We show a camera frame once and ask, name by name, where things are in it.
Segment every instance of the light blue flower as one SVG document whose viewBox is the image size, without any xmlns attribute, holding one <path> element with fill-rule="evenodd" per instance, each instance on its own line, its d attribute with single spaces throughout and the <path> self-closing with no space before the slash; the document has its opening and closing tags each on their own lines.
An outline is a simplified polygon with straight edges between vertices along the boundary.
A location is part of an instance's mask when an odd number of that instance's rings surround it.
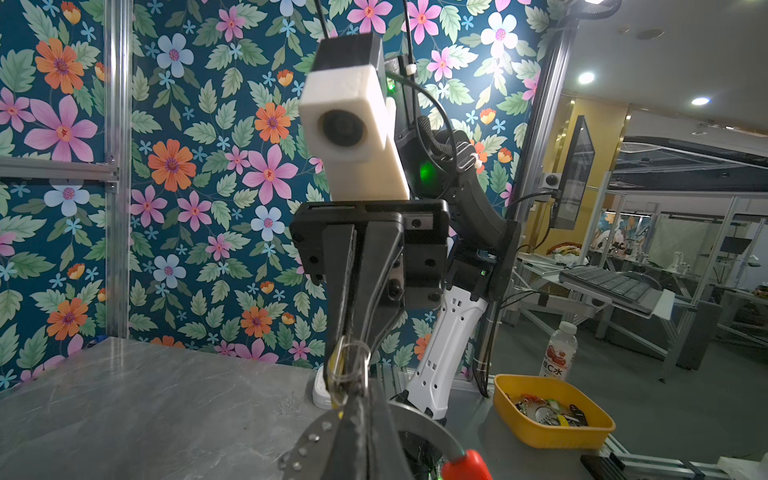
<svg viewBox="0 0 768 480">
<path fill-rule="evenodd" d="M 262 75 L 261 78 L 263 78 L 264 83 L 269 85 L 270 87 L 272 86 L 273 83 L 275 83 L 275 80 L 277 80 L 275 77 L 272 76 L 271 71 L 268 71 L 266 75 Z"/>
<path fill-rule="evenodd" d="M 8 281 L 9 278 L 11 278 L 11 275 L 16 274 L 16 269 L 13 267 L 13 262 L 8 262 L 8 265 L 2 266 L 0 265 L 0 278 Z"/>
<path fill-rule="evenodd" d="M 59 13 L 58 7 L 53 5 L 53 0 L 43 0 L 43 10 L 51 14 L 51 17 L 55 17 Z"/>
<path fill-rule="evenodd" d="M 157 50 L 157 46 L 154 42 L 150 43 L 149 45 L 145 45 L 144 50 L 146 50 L 147 56 L 152 58 L 157 58 L 157 54 L 160 53 L 160 50 Z"/>
<path fill-rule="evenodd" d="M 144 231 L 144 235 L 146 235 L 149 240 L 157 240 L 158 233 L 160 232 L 155 230 L 151 225 L 149 226 L 149 230 Z"/>
<path fill-rule="evenodd" d="M 89 27 L 85 22 L 83 22 L 83 29 L 80 30 L 80 33 L 85 35 L 85 41 L 93 41 L 96 39 L 96 35 L 94 35 L 94 28 Z"/>
<path fill-rule="evenodd" d="M 500 121 L 500 120 L 497 118 L 497 119 L 496 119 L 496 125 L 494 125 L 494 126 L 492 127 L 492 129 L 493 129 L 493 130 L 496 130 L 496 133 L 497 133 L 497 134 L 500 134 L 501 132 L 503 132 L 504 130 L 506 130 L 506 129 L 507 129 L 507 127 L 505 127 L 505 126 L 504 126 L 504 124 L 505 124 L 505 123 L 507 123 L 507 121 L 506 121 L 506 120 L 501 120 L 501 121 Z"/>
<path fill-rule="evenodd" d="M 170 77 L 170 70 L 166 70 L 165 74 L 160 73 L 160 85 L 165 85 L 165 89 L 167 90 L 170 88 L 172 84 L 175 84 L 176 81 Z"/>
<path fill-rule="evenodd" d="M 192 149 L 192 154 L 193 154 L 192 158 L 194 158 L 195 160 L 198 160 L 198 161 L 202 161 L 202 160 L 205 160 L 206 158 L 208 158 L 208 154 L 203 153 L 203 148 L 202 147 L 198 148 L 197 150 Z"/>
<path fill-rule="evenodd" d="M 75 230 L 82 230 L 83 226 L 80 225 L 80 219 L 75 218 L 74 222 L 68 218 L 67 219 L 67 228 L 64 229 L 64 233 L 72 232 L 72 235 L 74 235 Z"/>
<path fill-rule="evenodd" d="M 147 3 L 147 7 L 149 7 L 149 12 L 151 14 L 160 13 L 160 9 L 163 7 L 163 2 L 152 0 L 152 2 Z"/>
<path fill-rule="evenodd" d="M 170 290 L 165 286 L 165 282 L 161 283 L 160 285 L 155 286 L 155 291 L 157 295 L 162 296 L 165 298 L 165 294 L 169 293 Z"/>
<path fill-rule="evenodd" d="M 290 37 L 290 34 L 296 33 L 296 29 L 293 27 L 296 23 L 291 20 L 290 23 L 287 19 L 283 19 L 283 26 L 280 27 L 280 33 L 286 34 L 286 38 Z"/>
<path fill-rule="evenodd" d="M 22 198 L 24 194 L 28 194 L 30 190 L 27 188 L 27 182 L 21 182 L 20 184 L 11 184 L 11 193 L 18 194 L 19 198 Z"/>
<path fill-rule="evenodd" d="M 96 277 L 98 276 L 98 271 L 97 270 L 98 270 L 97 266 L 95 266 L 93 268 L 85 269 L 85 279 L 86 280 L 90 280 L 90 281 L 95 280 Z"/>
<path fill-rule="evenodd" d="M 235 46 L 234 43 L 230 43 L 230 54 L 232 54 L 232 57 L 235 59 L 242 58 L 243 46 L 242 45 Z"/>
<path fill-rule="evenodd" d="M 301 91 L 304 89 L 304 82 L 299 83 L 298 80 L 293 81 L 293 88 L 291 91 L 297 95 L 301 95 Z"/>
<path fill-rule="evenodd" d="M 51 283 L 51 286 L 56 288 L 57 286 L 64 286 L 64 280 L 66 280 L 66 276 L 61 276 L 60 273 L 56 273 L 56 277 L 50 279 L 48 282 Z"/>
<path fill-rule="evenodd" d="M 7 389 L 11 386 L 11 380 L 15 380 L 16 375 L 13 373 L 13 369 L 10 369 L 5 375 L 0 375 L 0 387 Z"/>
<path fill-rule="evenodd" d="M 191 20 L 187 20 L 187 24 L 182 25 L 181 27 L 184 29 L 184 33 L 187 35 L 194 33 L 194 29 L 197 28 Z"/>
<path fill-rule="evenodd" d="M 470 125 L 474 125 L 475 121 L 478 119 L 478 116 L 475 115 L 475 111 L 474 110 L 469 112 L 468 114 L 465 114 L 465 115 L 467 116 L 467 122 Z"/>
<path fill-rule="evenodd" d="M 139 140 L 139 143 L 141 143 L 139 151 L 144 155 L 149 155 L 149 152 L 152 151 L 152 142 Z"/>
<path fill-rule="evenodd" d="M 230 147 L 230 138 L 229 137 L 222 137 L 219 135 L 219 143 L 216 144 L 217 147 L 219 147 L 221 150 L 225 150 Z"/>
</svg>

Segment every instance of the orange flower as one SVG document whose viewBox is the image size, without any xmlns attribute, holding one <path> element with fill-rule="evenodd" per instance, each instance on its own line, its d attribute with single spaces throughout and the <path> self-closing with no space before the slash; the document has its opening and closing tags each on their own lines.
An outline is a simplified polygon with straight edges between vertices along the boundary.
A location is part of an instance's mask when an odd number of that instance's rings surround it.
<svg viewBox="0 0 768 480">
<path fill-rule="evenodd" d="M 157 337 L 154 337 L 150 343 L 154 343 L 155 345 L 165 345 L 165 346 L 175 346 L 178 349 L 185 349 L 186 346 L 182 342 L 177 342 L 172 336 L 170 335 L 163 335 L 163 339 L 160 340 Z"/>
<path fill-rule="evenodd" d="M 158 141 L 152 150 L 157 155 L 149 156 L 149 168 L 154 169 L 152 178 L 157 184 L 165 182 L 165 190 L 175 192 L 178 187 L 181 190 L 192 184 L 190 177 L 194 177 L 197 165 L 191 164 L 192 152 L 187 147 L 179 150 L 181 144 L 178 140 L 168 140 L 168 147 Z"/>
<path fill-rule="evenodd" d="M 271 141 L 274 144 L 280 143 L 280 140 L 288 136 L 288 127 L 290 127 L 290 118 L 286 117 L 286 109 L 282 105 L 270 102 L 265 108 L 260 108 L 256 112 L 258 117 L 254 121 L 256 129 L 261 133 L 259 136 L 263 141 Z"/>
<path fill-rule="evenodd" d="M 492 108 L 486 108 L 480 112 L 480 121 L 486 125 L 491 123 L 494 118 L 496 118 L 496 110 Z"/>
<path fill-rule="evenodd" d="M 64 17 L 69 20 L 69 23 L 76 24 L 80 21 L 80 9 L 74 6 L 72 2 L 62 2 L 61 11 L 64 12 Z"/>
<path fill-rule="evenodd" d="M 260 309 L 258 306 L 251 307 L 250 311 L 243 312 L 243 319 L 240 325 L 245 329 L 245 334 L 261 338 L 264 333 L 272 330 L 272 317 L 266 309 Z"/>
<path fill-rule="evenodd" d="M 277 83 L 281 84 L 284 87 L 287 87 L 290 85 L 290 82 L 293 81 L 293 72 L 291 70 L 282 70 L 277 72 Z"/>
<path fill-rule="evenodd" d="M 261 291 L 263 293 L 272 293 L 272 290 L 275 290 L 275 284 L 267 280 L 266 282 L 261 283 Z"/>
<path fill-rule="evenodd" d="M 88 317 L 85 313 L 88 311 L 88 305 L 83 305 L 79 298 L 73 299 L 72 303 L 65 300 L 58 304 L 58 312 L 53 312 L 48 317 L 48 336 L 56 335 L 56 340 L 63 340 L 67 335 L 74 336 L 80 331 L 80 327 L 85 325 Z"/>
<path fill-rule="evenodd" d="M 38 70 L 47 73 L 45 81 L 54 90 L 61 85 L 61 93 L 73 94 L 74 90 L 83 88 L 82 77 L 85 72 L 83 65 L 76 61 L 78 54 L 72 47 L 66 47 L 58 38 L 48 40 L 50 44 L 41 41 L 38 43 L 38 53 L 42 57 L 35 57 Z"/>
<path fill-rule="evenodd" d="M 424 352 L 427 351 L 427 345 L 429 344 L 429 339 L 432 338 L 431 333 L 427 333 L 423 337 L 416 340 L 416 346 L 413 347 L 413 352 L 419 356 L 419 360 L 422 359 L 424 356 Z"/>
<path fill-rule="evenodd" d="M 507 147 L 502 148 L 500 151 L 498 151 L 498 161 L 502 162 L 503 164 L 508 164 L 512 161 L 512 152 L 509 151 Z"/>
<path fill-rule="evenodd" d="M 67 270 L 67 276 L 70 280 L 77 280 L 81 276 L 83 276 L 83 272 L 85 271 L 85 263 L 76 263 L 75 265 L 72 265 L 69 270 Z"/>
<path fill-rule="evenodd" d="M 100 61 L 97 61 L 96 67 L 94 69 L 96 70 L 96 76 L 98 79 L 104 81 L 104 64 Z"/>
</svg>

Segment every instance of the ceiling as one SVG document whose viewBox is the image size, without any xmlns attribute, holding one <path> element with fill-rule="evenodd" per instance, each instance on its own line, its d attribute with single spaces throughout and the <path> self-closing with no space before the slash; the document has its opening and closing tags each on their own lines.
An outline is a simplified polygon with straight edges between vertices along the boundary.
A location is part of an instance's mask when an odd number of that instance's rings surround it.
<svg viewBox="0 0 768 480">
<path fill-rule="evenodd" d="M 768 131 L 766 20 L 768 0 L 624 0 L 610 18 L 581 21 L 564 88 Z M 636 38 L 651 28 L 664 33 Z M 584 71 L 591 84 L 576 81 Z M 696 97 L 711 102 L 694 107 Z"/>
</svg>

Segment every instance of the ceiling light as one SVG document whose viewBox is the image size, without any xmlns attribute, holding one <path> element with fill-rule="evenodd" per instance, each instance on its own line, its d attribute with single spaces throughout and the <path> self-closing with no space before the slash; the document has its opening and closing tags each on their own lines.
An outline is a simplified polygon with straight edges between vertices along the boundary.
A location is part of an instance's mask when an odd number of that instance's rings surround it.
<svg viewBox="0 0 768 480">
<path fill-rule="evenodd" d="M 594 81 L 594 73 L 586 71 L 578 76 L 578 82 L 582 85 L 590 84 Z"/>
</svg>

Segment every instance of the black cable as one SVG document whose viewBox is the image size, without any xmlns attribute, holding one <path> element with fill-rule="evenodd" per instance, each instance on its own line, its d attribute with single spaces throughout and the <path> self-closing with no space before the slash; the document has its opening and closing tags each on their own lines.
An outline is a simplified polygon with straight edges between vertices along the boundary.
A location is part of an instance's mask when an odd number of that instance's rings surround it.
<svg viewBox="0 0 768 480">
<path fill-rule="evenodd" d="M 323 28 L 323 36 L 327 40 L 329 38 L 328 25 L 326 25 L 326 16 L 323 15 L 323 6 L 320 4 L 320 0 L 315 0 L 315 8 L 317 8 L 317 18 L 320 19 L 320 26 Z"/>
</svg>

